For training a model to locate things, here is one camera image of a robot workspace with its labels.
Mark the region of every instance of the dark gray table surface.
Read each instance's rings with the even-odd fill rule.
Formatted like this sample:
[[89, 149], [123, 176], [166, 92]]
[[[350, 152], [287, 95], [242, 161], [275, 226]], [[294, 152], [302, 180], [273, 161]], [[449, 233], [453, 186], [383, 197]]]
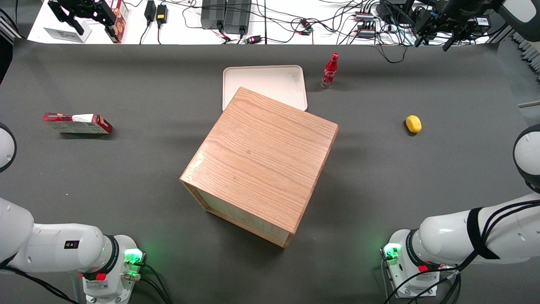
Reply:
[[[334, 51], [339, 72], [323, 90]], [[396, 60], [403, 49], [385, 51]], [[379, 248], [394, 231], [529, 193], [512, 162], [526, 126], [495, 55], [496, 45], [411, 48], [389, 64], [368, 46], [18, 41], [0, 85], [18, 154], [0, 195], [38, 223], [133, 237], [175, 303], [382, 303]], [[308, 111], [340, 126], [286, 250], [205, 212], [178, 180], [221, 114], [223, 69], [268, 64], [302, 66]], [[41, 122], [46, 111], [100, 113], [114, 133], [62, 136]], [[410, 114], [417, 136], [403, 127]], [[470, 266], [458, 303], [538, 302], [537, 261]], [[73, 295], [69, 275], [39, 277]], [[62, 303], [22, 277], [0, 275], [0, 286], [1, 304]], [[133, 304], [158, 302], [137, 285]]]

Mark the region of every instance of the plastic tray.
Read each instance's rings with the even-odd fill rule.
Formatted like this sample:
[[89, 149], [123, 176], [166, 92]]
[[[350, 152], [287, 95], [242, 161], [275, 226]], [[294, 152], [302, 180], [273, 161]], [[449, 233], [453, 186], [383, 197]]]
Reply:
[[226, 68], [223, 71], [223, 110], [240, 87], [302, 111], [307, 109], [306, 85], [299, 65]]

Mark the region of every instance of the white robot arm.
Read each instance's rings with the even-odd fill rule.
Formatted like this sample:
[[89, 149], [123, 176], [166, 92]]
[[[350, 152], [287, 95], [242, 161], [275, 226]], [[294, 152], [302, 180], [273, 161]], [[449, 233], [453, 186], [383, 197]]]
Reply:
[[[439, 272], [433, 270], [441, 265], [460, 265], [473, 251], [478, 255], [472, 263], [477, 264], [519, 263], [540, 256], [540, 208], [524, 207], [540, 206], [540, 124], [519, 135], [514, 162], [535, 193], [493, 207], [428, 217], [419, 229], [398, 230], [392, 235], [381, 252], [399, 298], [422, 294], [439, 281]], [[503, 214], [519, 208], [523, 210], [501, 218], [482, 240], [486, 223], [492, 225]], [[434, 296], [436, 286], [428, 291], [426, 296]]]
[[[0, 123], [0, 172], [14, 160], [16, 142]], [[125, 235], [104, 235], [84, 224], [36, 224], [28, 210], [0, 198], [0, 272], [77, 271], [91, 303], [127, 303], [144, 254]]]

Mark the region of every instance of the red bottle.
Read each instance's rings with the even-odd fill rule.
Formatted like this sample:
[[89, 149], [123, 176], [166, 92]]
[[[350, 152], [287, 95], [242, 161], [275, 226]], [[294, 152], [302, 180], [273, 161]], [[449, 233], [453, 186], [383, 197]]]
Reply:
[[325, 74], [322, 75], [321, 85], [323, 88], [331, 88], [334, 84], [334, 77], [338, 71], [338, 58], [337, 53], [333, 53], [330, 61], [326, 64]]

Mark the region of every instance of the wooden crate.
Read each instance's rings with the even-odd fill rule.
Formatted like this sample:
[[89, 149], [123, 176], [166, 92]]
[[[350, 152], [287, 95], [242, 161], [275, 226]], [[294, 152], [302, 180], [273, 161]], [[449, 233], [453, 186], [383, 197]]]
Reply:
[[286, 248], [337, 133], [333, 122], [240, 88], [180, 180], [208, 212]]

